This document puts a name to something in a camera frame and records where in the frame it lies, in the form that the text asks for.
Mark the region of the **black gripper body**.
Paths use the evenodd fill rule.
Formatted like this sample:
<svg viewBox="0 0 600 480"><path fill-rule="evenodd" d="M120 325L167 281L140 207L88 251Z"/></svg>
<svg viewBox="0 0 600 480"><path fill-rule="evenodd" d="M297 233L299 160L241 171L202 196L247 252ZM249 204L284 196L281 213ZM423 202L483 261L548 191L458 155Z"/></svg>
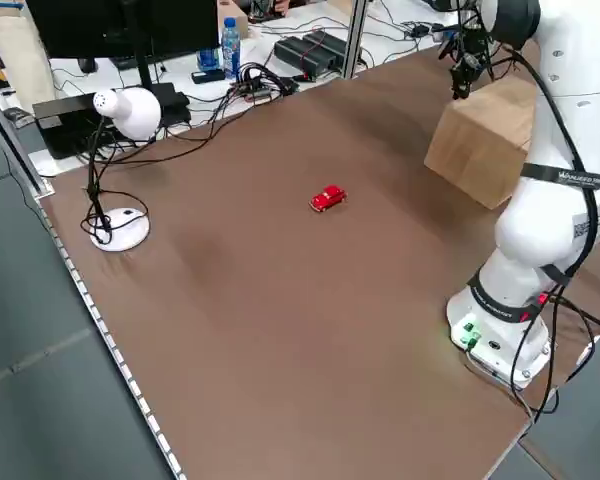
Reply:
<svg viewBox="0 0 600 480"><path fill-rule="evenodd" d="M483 40L465 40L461 42L458 38L454 38L450 43L450 48L454 70L483 70L485 59L485 42Z"/></svg>

